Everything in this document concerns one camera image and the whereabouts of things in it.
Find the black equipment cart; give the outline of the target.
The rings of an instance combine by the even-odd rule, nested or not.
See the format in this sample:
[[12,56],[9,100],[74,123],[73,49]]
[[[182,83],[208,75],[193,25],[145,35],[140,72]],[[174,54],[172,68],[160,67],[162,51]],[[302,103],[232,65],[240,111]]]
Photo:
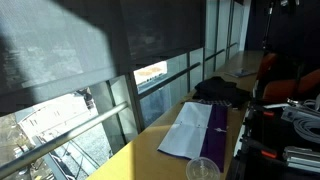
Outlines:
[[226,180],[320,180],[320,173],[291,168],[283,158],[287,146],[320,153],[320,120],[285,121],[281,118],[285,107],[318,113],[309,101],[296,105],[251,103]]

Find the orange chair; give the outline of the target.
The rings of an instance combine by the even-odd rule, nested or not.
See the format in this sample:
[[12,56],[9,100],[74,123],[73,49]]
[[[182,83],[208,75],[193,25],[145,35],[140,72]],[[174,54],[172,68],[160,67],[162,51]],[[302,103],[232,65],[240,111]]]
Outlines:
[[319,85],[318,64],[268,53],[262,57],[254,93],[258,100],[282,103],[288,98],[315,98],[319,94]]

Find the silver metal bracket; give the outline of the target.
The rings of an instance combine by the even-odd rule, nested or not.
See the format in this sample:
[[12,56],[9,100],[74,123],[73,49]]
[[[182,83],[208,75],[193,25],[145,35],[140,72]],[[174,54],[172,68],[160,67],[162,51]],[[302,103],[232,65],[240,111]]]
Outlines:
[[287,146],[283,158],[291,168],[320,173],[320,153],[312,149]]

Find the small blue booklet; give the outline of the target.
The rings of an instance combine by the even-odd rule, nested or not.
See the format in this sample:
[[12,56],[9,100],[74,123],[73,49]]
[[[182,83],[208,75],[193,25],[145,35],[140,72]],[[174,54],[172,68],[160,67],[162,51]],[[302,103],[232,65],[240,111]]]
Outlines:
[[246,77],[249,75],[256,74],[256,71],[254,70],[247,70],[247,69],[237,69],[237,70],[232,70],[226,72],[226,75],[236,77],[236,78],[241,78],[241,77]]

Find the clear plastic cup lid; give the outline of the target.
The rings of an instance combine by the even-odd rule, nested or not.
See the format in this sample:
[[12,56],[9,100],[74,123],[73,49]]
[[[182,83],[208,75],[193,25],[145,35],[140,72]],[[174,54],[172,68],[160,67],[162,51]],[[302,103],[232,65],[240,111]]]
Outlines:
[[186,176],[188,180],[220,180],[220,170],[212,160],[198,157],[187,163]]

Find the black cloth bag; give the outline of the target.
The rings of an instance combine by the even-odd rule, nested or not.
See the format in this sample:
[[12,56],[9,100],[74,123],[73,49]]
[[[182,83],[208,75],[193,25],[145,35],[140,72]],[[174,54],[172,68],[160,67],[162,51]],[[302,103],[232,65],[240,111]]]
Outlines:
[[225,81],[219,76],[198,83],[195,90],[194,99],[227,101],[233,108],[239,108],[251,99],[249,91],[239,89],[235,82]]

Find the grey power strip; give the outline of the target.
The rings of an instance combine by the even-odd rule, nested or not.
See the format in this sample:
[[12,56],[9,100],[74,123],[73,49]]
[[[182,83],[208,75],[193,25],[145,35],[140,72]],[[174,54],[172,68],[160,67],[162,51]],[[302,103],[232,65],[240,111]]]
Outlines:
[[281,118],[288,122],[293,122],[298,119],[311,118],[312,120],[320,120],[320,114],[296,107],[285,107]]

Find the dark roller window blind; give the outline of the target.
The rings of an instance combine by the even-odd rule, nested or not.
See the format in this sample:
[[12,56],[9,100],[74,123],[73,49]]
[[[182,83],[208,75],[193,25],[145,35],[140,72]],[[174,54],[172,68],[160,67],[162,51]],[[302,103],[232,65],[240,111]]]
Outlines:
[[205,0],[0,0],[0,114],[203,46]]

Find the black tripod pole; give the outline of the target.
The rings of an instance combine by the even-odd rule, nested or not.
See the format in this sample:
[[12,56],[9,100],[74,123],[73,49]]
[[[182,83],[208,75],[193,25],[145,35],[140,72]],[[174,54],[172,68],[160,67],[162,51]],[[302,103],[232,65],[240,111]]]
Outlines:
[[262,48],[264,51],[266,51],[268,48],[268,38],[269,38],[270,24],[271,24],[274,6],[275,6],[275,0],[270,0],[268,11],[267,11],[267,22],[266,22],[265,32],[263,36],[263,41],[262,41]]

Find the purple book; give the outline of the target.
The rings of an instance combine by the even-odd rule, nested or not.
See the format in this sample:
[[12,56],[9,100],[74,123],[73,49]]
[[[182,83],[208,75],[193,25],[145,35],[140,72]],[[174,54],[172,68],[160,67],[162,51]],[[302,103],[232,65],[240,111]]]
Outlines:
[[168,155],[206,157],[224,171],[228,108],[186,102],[157,148]]

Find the metal window handrail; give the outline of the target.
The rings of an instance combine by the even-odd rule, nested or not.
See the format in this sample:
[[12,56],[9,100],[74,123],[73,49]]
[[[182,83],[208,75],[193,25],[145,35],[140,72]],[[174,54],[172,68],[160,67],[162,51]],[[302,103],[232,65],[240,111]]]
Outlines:
[[17,159],[4,164],[3,166],[0,167],[0,178],[6,178],[7,176],[18,171],[19,169],[26,167],[27,165],[30,165],[35,160],[48,154],[54,149],[62,146],[68,141],[78,137],[79,135],[90,130],[91,128],[98,125],[99,123],[102,123],[106,119],[112,117],[113,115],[118,114],[119,112],[126,109],[127,107],[128,107],[128,103],[122,102],[116,105],[115,107],[111,108],[109,111],[103,113],[102,115],[95,116],[85,121],[84,123],[72,128],[71,130],[61,134],[60,136],[48,141],[47,143],[38,146],[37,148],[27,152],[26,154],[23,154]]

